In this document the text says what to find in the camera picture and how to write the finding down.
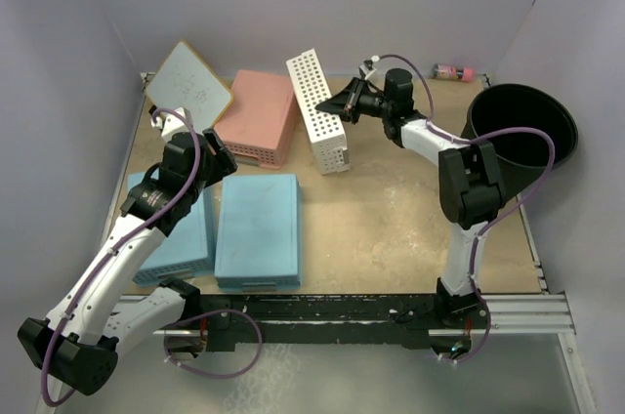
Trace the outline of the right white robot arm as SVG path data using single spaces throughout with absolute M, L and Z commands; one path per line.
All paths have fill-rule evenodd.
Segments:
M 387 139 L 437 167 L 439 207 L 451 223 L 451 238 L 434 313 L 441 325 L 456 327 L 469 312 L 484 309 L 479 267 L 488 225 L 506 203 L 505 188 L 492 143 L 472 144 L 436 128 L 414 108 L 413 92 L 412 74 L 393 68 L 383 89 L 360 75 L 315 109 L 352 124 L 362 115 L 379 118 Z

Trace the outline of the pink plastic basket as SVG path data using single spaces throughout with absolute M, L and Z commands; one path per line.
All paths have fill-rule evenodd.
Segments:
M 241 69 L 230 90 L 232 104 L 214 126 L 222 142 L 262 168 L 281 168 L 299 115 L 290 78 Z

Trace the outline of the large black plastic bin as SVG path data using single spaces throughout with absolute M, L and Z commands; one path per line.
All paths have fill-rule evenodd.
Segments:
M 564 164 L 578 145 L 577 126 L 567 109 L 550 95 L 522 84 L 499 84 L 480 92 L 468 108 L 462 137 L 473 139 L 506 128 L 534 128 L 547 134 L 555 146 L 555 167 Z M 540 136 L 522 132 L 490 141 L 509 199 L 538 180 L 549 157 Z

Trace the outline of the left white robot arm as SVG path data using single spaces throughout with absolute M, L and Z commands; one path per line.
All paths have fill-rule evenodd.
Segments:
M 130 310 L 114 310 L 125 282 L 170 236 L 200 193 L 236 171 L 232 154 L 212 129 L 175 134 L 161 161 L 133 187 L 108 240 L 67 295 L 42 318 L 27 318 L 18 339 L 40 369 L 46 404 L 57 405 L 50 379 L 90 395 L 118 360 L 155 330 L 190 328 L 200 318 L 199 290 L 168 278 Z

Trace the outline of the white plastic basket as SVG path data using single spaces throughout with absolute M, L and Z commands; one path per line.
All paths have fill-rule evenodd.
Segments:
M 286 67 L 319 172 L 348 171 L 351 165 L 342 121 L 338 115 L 317 109 L 332 95 L 315 49 L 288 60 Z

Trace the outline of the blue plastic basket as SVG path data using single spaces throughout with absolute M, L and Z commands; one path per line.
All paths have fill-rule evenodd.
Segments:
M 223 181 L 214 276 L 224 292 L 302 287 L 302 197 L 294 174 Z
M 214 192 L 209 186 L 191 206 L 189 214 L 142 264 L 133 282 L 148 287 L 168 277 L 185 279 L 211 274 L 216 237 Z

